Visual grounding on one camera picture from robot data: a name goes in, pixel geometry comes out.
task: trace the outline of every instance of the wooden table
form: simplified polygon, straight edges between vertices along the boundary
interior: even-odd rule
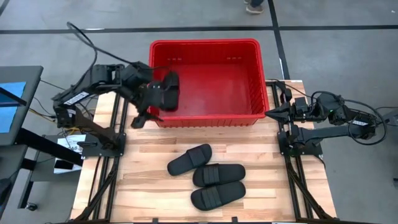
[[[293,81],[291,85],[304,91],[301,81]],[[267,92],[272,109],[271,88]],[[301,96],[292,92],[294,97]],[[109,126],[113,100],[114,94],[100,96],[94,122]],[[126,121],[127,146],[119,166],[112,222],[151,222],[152,218],[159,218],[160,222],[230,222],[235,216],[240,222],[295,220],[284,158],[276,138],[279,129],[273,119],[261,119],[248,127],[164,129],[147,122],[143,129],[131,129],[129,125],[135,116],[135,107],[130,105]],[[297,124],[313,128],[312,123]],[[166,168],[172,159],[203,143],[213,149],[209,164],[239,163],[246,168],[243,180],[246,196],[209,212],[201,212],[191,204],[190,194],[196,189],[192,184],[193,171],[172,177]],[[327,213],[335,216],[323,164],[314,156],[302,156],[302,160],[309,191]],[[90,158],[83,164],[72,218],[88,203],[96,161],[97,158]],[[299,189],[297,192],[301,214],[305,217],[302,194]],[[100,218],[104,217],[105,206],[106,199],[101,205]]]

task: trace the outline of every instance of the red plastic basket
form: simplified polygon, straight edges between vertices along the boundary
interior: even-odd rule
[[[176,111],[149,108],[160,127],[248,126],[269,109],[261,49],[254,39],[158,40],[149,65],[180,77]],[[154,71],[162,80],[167,69]]]

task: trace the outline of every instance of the shoe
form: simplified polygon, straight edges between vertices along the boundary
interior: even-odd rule
[[[250,14],[257,15],[264,12],[264,9],[262,8],[262,6],[252,7],[251,5],[248,5],[246,6],[246,11]]]

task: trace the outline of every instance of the metal bracket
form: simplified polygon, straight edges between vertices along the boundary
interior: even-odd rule
[[[238,224],[238,218],[237,217],[232,217],[232,223],[233,224]]]
[[[287,142],[287,133],[285,131],[279,131],[277,133],[277,138],[279,150],[282,155],[288,154],[291,157],[299,155],[313,155],[319,157],[323,154],[320,144],[314,143],[316,140],[309,141],[305,146],[299,144],[291,146]]]
[[[126,133],[122,133],[119,136],[119,147],[114,150],[110,149],[102,149],[102,144],[100,140],[95,136],[90,134],[86,135],[85,144],[82,146],[83,151],[81,152],[81,156],[83,159],[87,157],[119,157],[124,154],[124,147],[126,145]]]

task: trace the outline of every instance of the gray floor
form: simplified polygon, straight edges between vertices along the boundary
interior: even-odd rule
[[[395,0],[277,0],[280,26],[398,24]],[[270,26],[269,12],[249,16],[242,0],[10,0],[0,30],[65,29],[66,21],[82,28],[182,26]],[[327,90],[374,107],[397,106],[398,30],[281,32],[291,79],[304,80],[308,93]],[[93,42],[130,60],[148,61],[149,45],[159,39],[257,39],[267,78],[282,78],[273,31],[165,32],[90,34]],[[75,83],[92,60],[92,50],[72,35],[0,35],[0,65],[42,65],[42,79],[62,87]],[[100,55],[98,63],[117,63]],[[58,90],[43,83],[36,97],[50,111]],[[32,108],[42,112],[36,101]],[[29,114],[24,127],[38,134],[57,134],[47,121]],[[386,141],[361,146],[349,138],[322,143],[330,188],[338,216],[344,220],[396,223],[398,151],[389,128]],[[0,223],[62,222],[75,197],[78,176],[64,182],[34,185],[30,202],[39,210],[17,210],[27,172],[17,185]]]

